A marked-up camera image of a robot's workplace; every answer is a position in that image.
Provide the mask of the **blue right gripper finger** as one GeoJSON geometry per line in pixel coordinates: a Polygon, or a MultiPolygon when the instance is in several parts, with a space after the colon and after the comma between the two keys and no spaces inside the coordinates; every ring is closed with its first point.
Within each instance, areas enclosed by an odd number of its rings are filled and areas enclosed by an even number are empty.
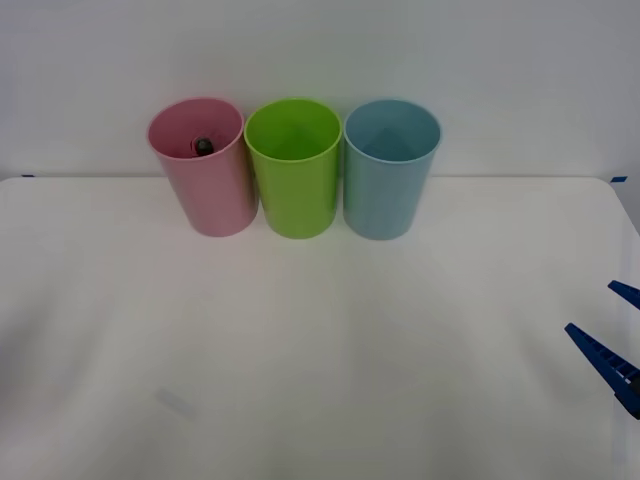
{"type": "Polygon", "coordinates": [[[640,309],[640,290],[619,281],[611,281],[608,288],[626,300],[636,309],[640,309]]]}
{"type": "Polygon", "coordinates": [[[639,419],[639,369],[615,354],[573,323],[564,328],[592,367],[613,391],[614,397],[636,420],[639,419]]]}

